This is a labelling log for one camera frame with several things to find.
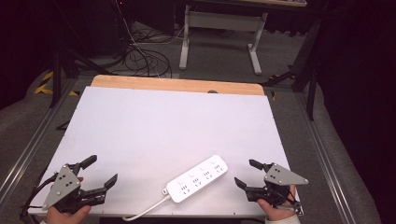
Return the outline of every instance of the gray carpet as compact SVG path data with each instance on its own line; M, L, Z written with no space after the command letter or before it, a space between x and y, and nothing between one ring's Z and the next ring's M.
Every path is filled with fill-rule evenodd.
M206 30L195 30L190 38L189 61L185 71L178 69L181 40L177 39L168 45L141 47L158 50L166 55L171 63L174 78L257 83L268 80L271 75L281 75L288 71L288 65L293 63L304 41L303 36L289 37L264 32L257 49L263 75L255 76L247 51L247 44L252 39L251 33L234 32L229 37L220 37ZM83 91L85 86L91 84L92 76L89 73L85 72L85 75L80 76L72 88L74 91ZM28 146L35 130L49 111L51 96L34 93L43 75L38 76L24 100L0 111L0 153L2 155L0 177L3 180L6 180L10 169ZM291 170L310 180L309 185L299 188L300 198L304 205L304 216L300 217L300 220L302 223L343 223L337 203L329 188L328 179L318 159L315 140L309 129L310 121L306 120L306 114L301 110L296 98L296 94L300 93L293 93L290 90L290 83L290 80L286 80L265 91L267 95L270 95L270 91L276 93L275 100L270 97L270 104ZM55 129L72 118L78 99L79 96L67 96L54 115L29 166L0 211L0 223L21 223L18 220L20 206L29 197L35 180L50 162L63 137L64 132ZM323 105L320 89L318 89L314 112L313 124L318 129L321 143L328 153L345 193L355 223L380 223L373 199L361 182L359 174L332 126ZM99 219L90 217L84 223L99 223Z

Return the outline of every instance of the white power strip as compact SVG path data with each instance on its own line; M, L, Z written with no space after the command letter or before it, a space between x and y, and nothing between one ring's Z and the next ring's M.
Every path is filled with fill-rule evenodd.
M166 191L175 203L180 203L202 189L228 170L225 161L218 155L201 162L166 185Z

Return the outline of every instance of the white table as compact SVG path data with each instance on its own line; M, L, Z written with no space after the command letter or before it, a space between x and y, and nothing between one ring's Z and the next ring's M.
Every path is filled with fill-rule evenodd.
M193 85L197 89L201 85L212 90L219 84L245 85L250 90L260 87L158 78L100 76L98 80L92 85L104 86L106 80L121 85L152 80L177 84L181 89L194 83L199 83ZM94 206L91 215L136 215L163 197L162 190L169 181L217 154L229 167L224 176L182 203L165 202L146 217L264 215L257 204L247 201L233 178L251 187L263 186L264 172L251 167L249 159L289 168L265 95L132 88L87 87L43 180L65 163L97 155L97 162L78 175L84 177L82 188L101 188L114 174L119 178L108 191L105 204ZM43 189L32 204L42 204L49 190L50 186ZM44 214L41 209L30 209L29 213Z
M241 3L255 3L263 5L275 5L282 7L305 7L306 2L293 2L285 0L240 0L240 1L222 1L222 4L232 5ZM262 74L259 59L257 57L256 49L259 45L260 38L262 36L262 29L266 22L268 13L263 12L261 17L250 17L250 16L238 16L238 15L226 15L219 13L206 13L199 11L190 11L191 6L186 5L185 16L184 16L184 37L183 45L181 48L179 68L185 70L187 68L187 59L189 55L189 30L190 27L201 27L201 28L212 28L212 29L224 29L224 30L236 30L236 31L247 31L255 32L252 44L247 44L247 50L250 56L251 63L253 65L254 73L256 75Z

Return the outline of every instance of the metal stand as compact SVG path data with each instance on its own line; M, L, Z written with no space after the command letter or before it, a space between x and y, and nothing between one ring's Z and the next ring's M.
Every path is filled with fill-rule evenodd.
M49 107L54 107L59 99L61 99L62 92L62 69L69 78L77 78L79 75L78 67L75 61L80 61L90 67L92 70L101 75L110 75L106 69L100 67L91 60L83 57L72 49L65 46L59 46L53 53L53 95Z
M247 49L254 68L254 73L256 75L260 75L262 73L259 59L257 58L256 49L259 45L260 37L262 36L262 29L264 28L267 13L262 13L261 17L246 17L205 12L191 12L190 8L191 6L186 6L184 15L184 38L179 64L179 68L181 70L185 70L187 68L190 27L203 27L212 29L256 32L253 44L248 44Z

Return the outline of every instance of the white board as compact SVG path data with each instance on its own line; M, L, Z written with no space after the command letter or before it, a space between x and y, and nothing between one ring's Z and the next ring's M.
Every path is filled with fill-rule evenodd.
M136 215L163 198L175 177L212 155L229 171L182 203L169 200L147 216L255 217L263 211L247 200L233 178L262 187L264 171L249 159L289 169L266 96L87 87L43 180L65 163L91 155L98 160L78 176L83 189L119 178L92 215ZM42 205L43 189L32 204ZM31 214L43 214L30 209Z

